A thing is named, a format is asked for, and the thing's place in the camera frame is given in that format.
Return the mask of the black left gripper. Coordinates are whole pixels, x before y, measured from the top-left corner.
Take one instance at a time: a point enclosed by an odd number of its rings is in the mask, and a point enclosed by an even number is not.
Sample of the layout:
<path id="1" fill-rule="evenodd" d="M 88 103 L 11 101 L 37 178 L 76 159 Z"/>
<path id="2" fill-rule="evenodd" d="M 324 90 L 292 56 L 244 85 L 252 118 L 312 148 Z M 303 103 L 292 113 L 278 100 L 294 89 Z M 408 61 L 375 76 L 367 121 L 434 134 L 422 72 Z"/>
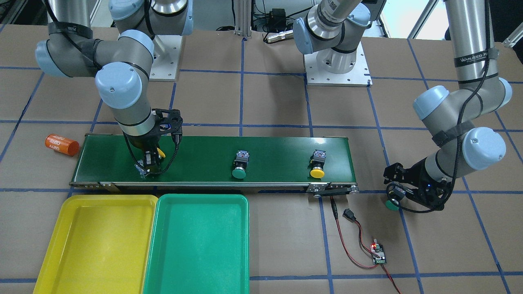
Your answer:
<path id="1" fill-rule="evenodd" d="M 383 173 L 384 184 L 401 184 L 406 193 L 405 198 L 428 208 L 426 212 L 441 211 L 450 192 L 450 178 L 443 176 L 433 179 L 425 168 L 425 160 L 421 160 L 409 169 L 404 169 L 400 163 L 387 166 Z M 400 208 L 415 212 L 400 205 Z"/>

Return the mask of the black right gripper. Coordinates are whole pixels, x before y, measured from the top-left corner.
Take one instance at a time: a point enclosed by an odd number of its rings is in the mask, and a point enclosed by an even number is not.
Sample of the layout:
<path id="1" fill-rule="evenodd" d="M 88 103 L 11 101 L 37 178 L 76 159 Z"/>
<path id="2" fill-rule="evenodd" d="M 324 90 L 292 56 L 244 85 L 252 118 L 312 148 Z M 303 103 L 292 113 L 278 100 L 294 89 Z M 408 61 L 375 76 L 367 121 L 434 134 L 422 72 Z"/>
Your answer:
<path id="1" fill-rule="evenodd" d="M 131 135 L 130 143 L 144 153 L 144 151 L 159 148 L 161 136 L 170 135 L 175 145 L 174 154 L 176 154 L 182 140 L 181 111 L 179 109 L 153 109 L 149 119 L 152 119 L 152 126 L 146 126 L 145 133 L 140 131 L 139 135 Z"/>

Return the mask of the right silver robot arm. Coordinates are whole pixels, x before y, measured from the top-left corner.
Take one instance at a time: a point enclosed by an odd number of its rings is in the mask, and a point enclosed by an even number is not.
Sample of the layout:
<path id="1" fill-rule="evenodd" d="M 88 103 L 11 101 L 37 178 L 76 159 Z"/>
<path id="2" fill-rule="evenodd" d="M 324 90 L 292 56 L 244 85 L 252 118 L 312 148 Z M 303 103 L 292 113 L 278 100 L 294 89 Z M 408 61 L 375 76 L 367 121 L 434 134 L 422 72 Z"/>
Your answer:
<path id="1" fill-rule="evenodd" d="M 116 40 L 101 40 L 90 28 L 85 0 L 45 0 L 49 37 L 35 49 L 39 67 L 61 78 L 95 79 L 102 101 L 112 110 L 124 138 L 145 160 L 160 159 L 163 116 L 151 108 L 146 92 L 159 35 L 190 35 L 191 0 L 111 0 Z"/>

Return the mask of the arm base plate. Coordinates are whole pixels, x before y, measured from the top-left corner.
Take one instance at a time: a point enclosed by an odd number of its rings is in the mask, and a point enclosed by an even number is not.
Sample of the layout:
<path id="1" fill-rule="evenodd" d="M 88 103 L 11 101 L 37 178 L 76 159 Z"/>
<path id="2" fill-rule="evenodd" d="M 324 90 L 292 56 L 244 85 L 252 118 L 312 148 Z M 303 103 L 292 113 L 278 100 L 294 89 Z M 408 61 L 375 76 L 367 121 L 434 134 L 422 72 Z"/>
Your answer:
<path id="1" fill-rule="evenodd" d="M 367 87 L 373 84 L 361 42 L 357 50 L 344 54 L 325 49 L 303 56 L 310 86 Z"/>
<path id="2" fill-rule="evenodd" d="M 151 68 L 150 80 L 175 82 L 177 80 L 183 36 L 156 35 L 153 43 L 154 61 Z"/>

